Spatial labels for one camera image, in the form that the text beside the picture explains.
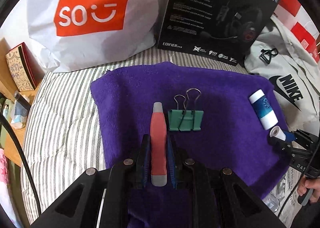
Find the person's right hand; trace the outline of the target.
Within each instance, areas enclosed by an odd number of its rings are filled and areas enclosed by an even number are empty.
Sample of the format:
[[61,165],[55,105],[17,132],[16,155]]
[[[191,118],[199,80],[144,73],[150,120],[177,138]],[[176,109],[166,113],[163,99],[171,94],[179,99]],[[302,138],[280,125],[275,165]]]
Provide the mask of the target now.
[[306,194],[307,189],[313,189],[313,193],[310,197],[310,203],[317,203],[320,196],[320,179],[307,179],[306,176],[302,176],[302,179],[299,182],[297,193],[299,196]]

